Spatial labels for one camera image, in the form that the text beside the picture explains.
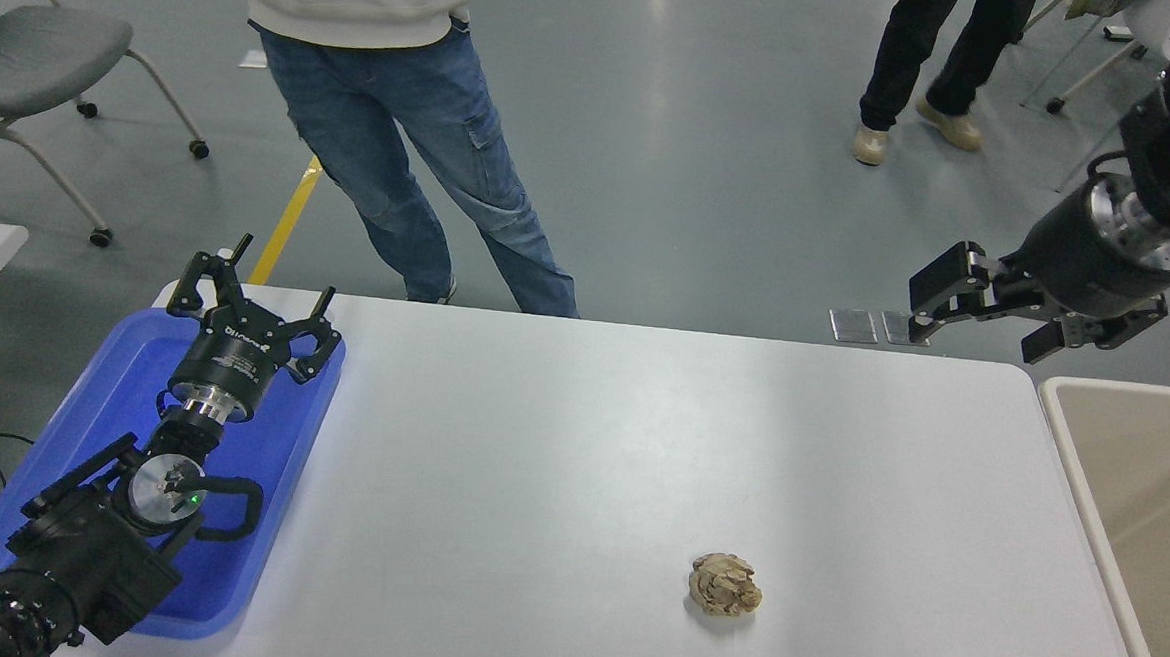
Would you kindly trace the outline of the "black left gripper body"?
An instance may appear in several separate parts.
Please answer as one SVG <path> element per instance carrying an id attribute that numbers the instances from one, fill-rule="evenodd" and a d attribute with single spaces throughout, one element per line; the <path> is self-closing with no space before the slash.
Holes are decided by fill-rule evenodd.
<path id="1" fill-rule="evenodd" d="M 172 371 L 168 390 L 183 403 L 194 396 L 232 397 L 228 421 L 254 417 L 271 380 L 290 358 L 290 343 L 278 334 L 283 318 L 249 303 L 207 310 L 194 344 Z"/>

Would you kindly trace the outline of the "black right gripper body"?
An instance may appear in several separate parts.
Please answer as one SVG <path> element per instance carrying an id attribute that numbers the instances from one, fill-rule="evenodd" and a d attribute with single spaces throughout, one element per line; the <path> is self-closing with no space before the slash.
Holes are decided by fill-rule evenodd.
<path id="1" fill-rule="evenodd" d="M 1170 288 L 1170 228 L 1133 185 L 1083 184 L 1035 221 L 1004 264 L 1064 310 L 1115 318 Z"/>

